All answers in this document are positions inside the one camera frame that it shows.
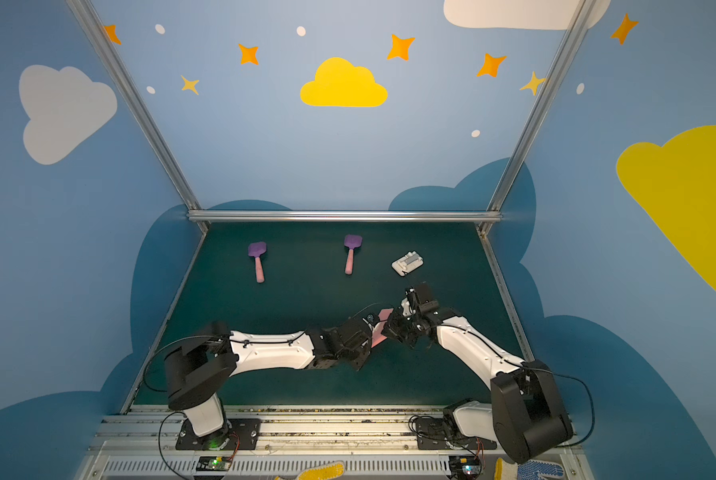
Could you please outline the pink square paper sheet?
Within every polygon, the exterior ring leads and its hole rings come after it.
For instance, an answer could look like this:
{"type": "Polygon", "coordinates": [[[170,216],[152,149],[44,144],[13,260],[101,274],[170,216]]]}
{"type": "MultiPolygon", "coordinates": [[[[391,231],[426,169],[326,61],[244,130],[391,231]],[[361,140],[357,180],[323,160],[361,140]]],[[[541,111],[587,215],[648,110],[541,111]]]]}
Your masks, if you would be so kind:
{"type": "Polygon", "coordinates": [[[393,308],[382,309],[379,312],[378,323],[373,328],[371,348],[376,348],[378,345],[380,345],[387,339],[387,336],[384,334],[384,328],[393,312],[393,308]]]}

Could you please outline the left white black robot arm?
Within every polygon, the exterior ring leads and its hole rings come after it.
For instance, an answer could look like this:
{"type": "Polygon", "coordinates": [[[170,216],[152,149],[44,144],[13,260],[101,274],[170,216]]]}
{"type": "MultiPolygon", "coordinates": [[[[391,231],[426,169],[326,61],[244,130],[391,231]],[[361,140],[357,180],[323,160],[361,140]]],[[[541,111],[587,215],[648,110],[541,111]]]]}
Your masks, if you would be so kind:
{"type": "Polygon", "coordinates": [[[369,313],[338,327],[254,335],[214,322],[178,342],[164,358],[168,408],[185,416],[185,438],[177,447],[217,451],[241,442],[218,395],[231,377],[269,369],[326,370],[340,363],[360,370],[380,324],[379,316],[369,313]]]}

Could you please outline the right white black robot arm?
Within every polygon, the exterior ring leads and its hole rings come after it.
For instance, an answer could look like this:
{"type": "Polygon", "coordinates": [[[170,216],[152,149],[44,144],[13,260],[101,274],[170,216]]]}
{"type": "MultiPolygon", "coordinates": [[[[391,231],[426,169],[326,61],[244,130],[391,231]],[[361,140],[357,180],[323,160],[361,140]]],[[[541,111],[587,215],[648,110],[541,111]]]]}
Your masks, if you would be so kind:
{"type": "Polygon", "coordinates": [[[459,358],[490,391],[491,402],[463,400],[429,420],[423,435],[465,448],[488,440],[523,464],[574,435],[555,376],[541,361],[526,361],[499,347],[467,318],[442,307],[428,284],[406,291],[406,298],[384,323],[382,334],[413,346],[428,336],[459,358]]]}

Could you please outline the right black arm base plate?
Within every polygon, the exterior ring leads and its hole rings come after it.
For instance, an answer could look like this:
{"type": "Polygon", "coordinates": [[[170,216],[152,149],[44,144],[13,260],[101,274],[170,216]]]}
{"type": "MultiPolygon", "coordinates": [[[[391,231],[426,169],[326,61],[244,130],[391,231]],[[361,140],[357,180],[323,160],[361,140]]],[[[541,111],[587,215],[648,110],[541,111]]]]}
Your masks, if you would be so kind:
{"type": "Polygon", "coordinates": [[[420,450],[496,450],[498,444],[494,440],[476,436],[466,436],[453,420],[435,418],[428,415],[413,416],[408,427],[417,438],[420,450]]]}

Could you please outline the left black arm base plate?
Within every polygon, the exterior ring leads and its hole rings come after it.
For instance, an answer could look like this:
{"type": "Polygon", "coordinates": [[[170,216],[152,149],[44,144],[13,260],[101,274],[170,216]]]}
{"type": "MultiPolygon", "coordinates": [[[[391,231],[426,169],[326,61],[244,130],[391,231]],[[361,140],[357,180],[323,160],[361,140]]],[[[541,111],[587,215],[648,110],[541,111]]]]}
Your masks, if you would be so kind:
{"type": "Polygon", "coordinates": [[[184,420],[175,444],[176,450],[225,451],[255,450],[261,421],[228,419],[225,426],[211,434],[198,436],[189,420],[184,420]]]}

